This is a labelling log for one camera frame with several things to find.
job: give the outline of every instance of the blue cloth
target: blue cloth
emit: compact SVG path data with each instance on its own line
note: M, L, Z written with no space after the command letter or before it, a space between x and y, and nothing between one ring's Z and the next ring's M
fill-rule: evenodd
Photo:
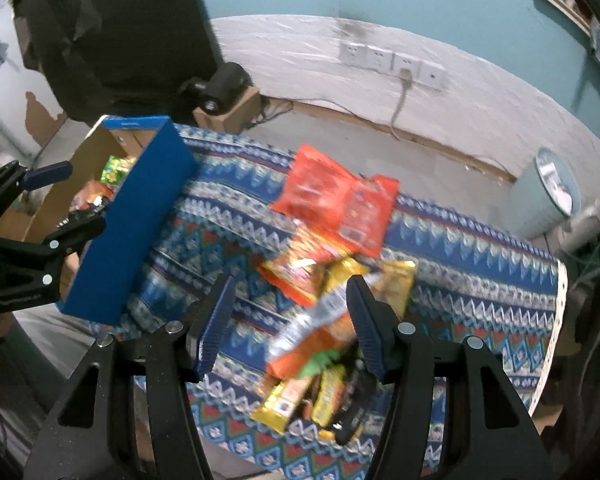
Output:
M238 283L233 319L214 371L190 385L196 421L213 442L291 479L361 479L375 451L391 388L379 390L364 432L348 447L321 441L298 418L284 435L253 422L267 342L301 307L257 273L258 258L283 251L293 222L269 209L282 192L294 154L246 137L178 127L200 164L183 188L137 277L120 337L152 332L178 319L220 272ZM408 319L433 338L480 336L503 355L527 407L548 366L557 330L558 261L475 219L399 195L383 260L416 258ZM109 327L91 324L99 332ZM423 472L440 460L445 382L436 380Z

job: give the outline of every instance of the green snack package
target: green snack package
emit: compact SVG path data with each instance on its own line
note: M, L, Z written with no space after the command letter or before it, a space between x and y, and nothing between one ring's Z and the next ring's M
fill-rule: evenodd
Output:
M340 357L342 357L342 352L339 350L324 350L315 353L298 372L298 379L322 373L325 368L331 366Z
M102 170L100 181L104 184L120 184L135 163L136 158L134 156L118 158L111 155L104 166L104 170Z

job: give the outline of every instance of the cardboard box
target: cardboard box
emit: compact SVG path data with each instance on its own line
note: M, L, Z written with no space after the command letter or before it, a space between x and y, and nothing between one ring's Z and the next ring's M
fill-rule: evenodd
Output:
M260 90L248 87L231 110L223 115L209 115L202 108L193 110L200 128L224 134L239 134L262 110Z
M1 236L41 242L87 181L100 179L111 155L138 160L106 211L104 233L87 245L79 266L75 254L65 260L58 302L65 314L106 324L120 320L136 272L196 168L170 118L102 117L71 157L72 176L51 187L35 215L10 210L0 220Z

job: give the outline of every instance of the wall outlet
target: wall outlet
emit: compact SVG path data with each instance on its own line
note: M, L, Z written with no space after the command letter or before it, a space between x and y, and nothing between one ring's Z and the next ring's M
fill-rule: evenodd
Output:
M366 48L366 67L376 70L382 74L391 73L391 65L394 62L394 53L377 46Z
M423 61L418 70L417 81L430 88L442 90L446 81L446 68L438 63Z
M400 71L403 68L406 68L411 71L411 78L415 80L418 77L418 72L420 71L421 64L422 60L418 59L417 57L396 52L394 56L394 66L391 69L391 74L400 77Z
M345 65L366 67L366 45L353 41L340 42L340 55L338 59Z

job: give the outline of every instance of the screw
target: screw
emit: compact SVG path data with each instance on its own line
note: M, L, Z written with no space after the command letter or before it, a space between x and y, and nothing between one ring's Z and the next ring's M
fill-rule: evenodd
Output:
M179 321L170 321L165 326L165 330L167 331L167 334L177 334L183 328L184 328L184 325Z
M482 339L480 339L479 337L476 337L475 335L468 337L466 339L466 343L475 350L479 350L484 345L484 343L482 342Z
M213 101L205 102L205 110L209 110L210 112L215 112L218 110L218 105Z
M411 335L416 332L416 327L411 323L402 322L398 324L398 332L404 335Z
M111 334L102 334L101 336L98 336L98 338L96 339L96 344L100 348L109 346L111 343L113 343L113 336Z

